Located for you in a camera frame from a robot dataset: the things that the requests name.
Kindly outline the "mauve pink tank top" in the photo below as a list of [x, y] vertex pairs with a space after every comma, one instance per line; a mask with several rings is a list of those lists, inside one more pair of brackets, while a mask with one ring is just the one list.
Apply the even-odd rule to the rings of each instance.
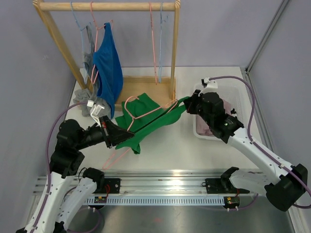
[[196, 117], [196, 133], [198, 135], [213, 137], [213, 131], [217, 130], [228, 116], [231, 115], [232, 106], [220, 97], [202, 98], [202, 105]]

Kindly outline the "green tank top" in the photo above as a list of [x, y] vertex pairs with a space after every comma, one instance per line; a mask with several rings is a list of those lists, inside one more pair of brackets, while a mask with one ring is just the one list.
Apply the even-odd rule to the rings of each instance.
[[118, 144], [116, 149], [129, 147], [140, 154], [140, 142], [155, 130], [176, 123], [186, 111], [184, 101], [189, 97], [174, 100], [166, 107], [160, 106], [146, 93], [122, 102], [122, 116], [116, 117], [117, 125], [134, 133], [134, 137]]

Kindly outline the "blue tank top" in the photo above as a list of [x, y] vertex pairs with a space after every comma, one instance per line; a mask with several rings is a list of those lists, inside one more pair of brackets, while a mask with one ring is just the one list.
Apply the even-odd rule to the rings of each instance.
[[115, 103], [123, 88], [123, 73], [109, 22], [104, 27], [102, 44], [93, 55], [93, 64], [99, 72], [97, 96], [109, 104], [111, 118], [113, 118]]

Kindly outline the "light blue wire hanger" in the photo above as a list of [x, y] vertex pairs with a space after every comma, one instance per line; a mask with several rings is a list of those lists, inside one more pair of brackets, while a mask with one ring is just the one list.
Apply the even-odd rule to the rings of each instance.
[[162, 44], [163, 44], [163, 25], [166, 23], [167, 19], [163, 16], [164, 2], [161, 2], [160, 6], [160, 38], [159, 38], [159, 68], [158, 68], [158, 80], [162, 82]]

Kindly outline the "pink wire hanger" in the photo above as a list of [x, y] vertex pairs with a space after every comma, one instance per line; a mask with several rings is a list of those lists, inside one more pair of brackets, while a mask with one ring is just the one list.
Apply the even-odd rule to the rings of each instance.
[[149, 2], [149, 12], [150, 12], [150, 24], [151, 24], [152, 49], [153, 49], [154, 76], [155, 76], [155, 84], [157, 85], [158, 81], [157, 81], [157, 71], [156, 71], [154, 24], [153, 24], [153, 13], [152, 13], [152, 3], [151, 2]]

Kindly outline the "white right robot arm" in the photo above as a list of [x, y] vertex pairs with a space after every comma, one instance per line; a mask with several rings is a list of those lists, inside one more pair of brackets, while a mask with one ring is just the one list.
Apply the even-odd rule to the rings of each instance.
[[266, 176], [230, 169], [231, 174], [221, 179], [225, 192], [245, 189], [266, 196], [278, 210], [286, 212], [310, 189], [307, 186], [308, 170], [302, 164], [296, 166], [283, 160], [262, 144], [251, 138], [251, 134], [237, 117], [225, 112], [224, 102], [216, 92], [202, 94], [195, 90], [184, 100], [186, 111], [198, 115], [209, 126], [212, 134], [229, 144], [251, 160]]

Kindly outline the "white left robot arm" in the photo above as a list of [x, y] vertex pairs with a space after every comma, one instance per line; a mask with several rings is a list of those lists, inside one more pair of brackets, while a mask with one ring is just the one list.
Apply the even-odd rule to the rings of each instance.
[[18, 232], [66, 233], [85, 200], [105, 188], [104, 172], [88, 168], [72, 194], [65, 197], [85, 158], [81, 150], [102, 142], [111, 148], [132, 137], [134, 133], [117, 126], [107, 116], [100, 117], [96, 125], [86, 130], [74, 119], [63, 121], [38, 206], [29, 223]]

